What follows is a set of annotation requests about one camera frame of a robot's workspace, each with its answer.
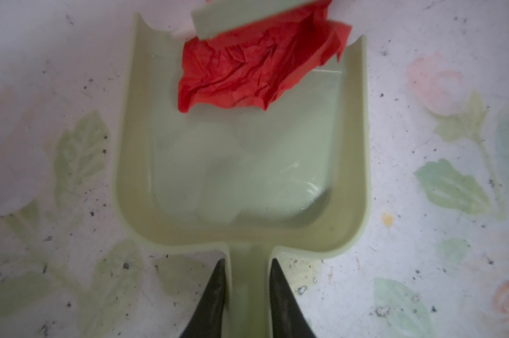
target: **printed leaf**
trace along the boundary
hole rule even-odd
[[[302,286],[310,287],[318,282],[322,272],[322,261],[307,259],[289,254],[278,254],[283,273],[291,290],[298,290]]]
[[[61,207],[62,196],[79,197],[84,180],[105,167],[108,128],[99,112],[94,110],[78,121],[74,130],[66,130],[57,145],[54,161],[55,202]]]
[[[54,213],[45,212],[44,217],[46,217],[48,220],[52,221],[55,224],[59,224],[59,219],[57,218],[57,216],[55,216]]]
[[[489,210],[484,190],[471,175],[462,175],[447,159],[428,162],[414,172],[429,201],[437,206],[461,210],[470,215]]]
[[[463,239],[449,239],[437,245],[437,253],[444,260],[459,264],[465,258],[470,245]]]
[[[154,260],[153,264],[164,292],[175,298],[202,292],[212,273],[212,269],[203,262],[185,255],[163,257]]]
[[[50,281],[37,272],[0,281],[0,316],[11,315],[51,292]]]
[[[488,111],[483,108],[479,93],[474,91],[468,99],[466,111],[463,113],[450,116],[430,113],[439,122],[434,132],[442,140],[453,142],[462,137],[467,137],[473,141],[478,139]]]
[[[4,216],[3,221],[7,223],[8,227],[16,234],[16,236],[18,236],[18,238],[26,239],[29,237],[27,229],[23,227],[23,224],[15,214]]]
[[[82,224],[82,220],[83,220],[82,213],[78,213],[78,214],[74,215],[74,217],[72,217],[72,219],[70,220],[67,230],[75,229],[77,226]]]
[[[20,214],[33,227],[33,229],[36,229],[39,226],[40,210],[36,199],[32,200],[28,205],[24,206],[20,210]]]
[[[124,320],[138,294],[142,269],[132,240],[119,242],[96,264],[91,288],[79,301],[82,337],[102,337]]]
[[[32,264],[32,263],[40,263],[33,259],[30,255],[27,256],[18,256],[18,255],[10,255],[8,253],[0,254],[0,262],[1,263],[21,263],[21,264]]]
[[[509,186],[509,111],[505,109],[498,114],[497,134],[495,137],[497,164],[506,185]]]
[[[467,137],[465,127],[457,115],[440,116],[437,115],[438,127],[434,130],[443,141],[453,142],[462,137]]]
[[[429,311],[421,304],[420,295],[406,285],[394,280],[375,278],[374,301],[377,316],[386,319],[389,336],[434,337]]]
[[[461,114],[461,121],[472,137],[479,136],[488,111],[477,91],[472,92],[466,107],[467,110]]]

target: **floor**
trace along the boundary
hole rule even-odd
[[[187,324],[221,253],[134,243],[109,184],[133,14],[178,31],[202,3],[0,0],[0,337]],[[509,0],[330,17],[368,37],[373,200],[347,253],[281,258],[305,318],[318,337],[509,337]]]

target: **green plastic dustpan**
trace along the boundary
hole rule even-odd
[[[183,43],[152,30],[139,16],[134,34],[113,177],[117,218],[153,250],[224,252],[229,294],[223,335],[270,337],[271,258],[282,252],[319,259],[339,255],[358,240],[367,220],[365,37],[345,49],[340,63],[332,60],[311,71],[266,112],[199,104],[181,114],[177,83]],[[237,145],[229,146],[235,136]],[[259,165],[238,149],[269,164]],[[303,150],[307,157],[293,162]],[[209,152],[218,161],[207,159],[211,166],[204,167],[204,176],[189,163]],[[278,180],[264,183],[263,174],[284,161],[308,171],[327,159],[322,175],[327,179],[318,181],[325,192],[307,206],[298,203],[305,203],[303,192],[312,193],[305,189],[309,182],[292,188]],[[192,196],[183,192],[200,177],[207,189],[195,195],[205,202],[190,213]]]

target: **dustpan handle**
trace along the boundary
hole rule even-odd
[[[271,249],[256,244],[231,244],[227,280],[230,337],[270,337],[269,262]]]

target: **crumpled red paper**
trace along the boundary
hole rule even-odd
[[[331,0],[316,2],[183,48],[180,112],[196,103],[264,110],[309,71],[340,58],[352,27],[327,20]]]

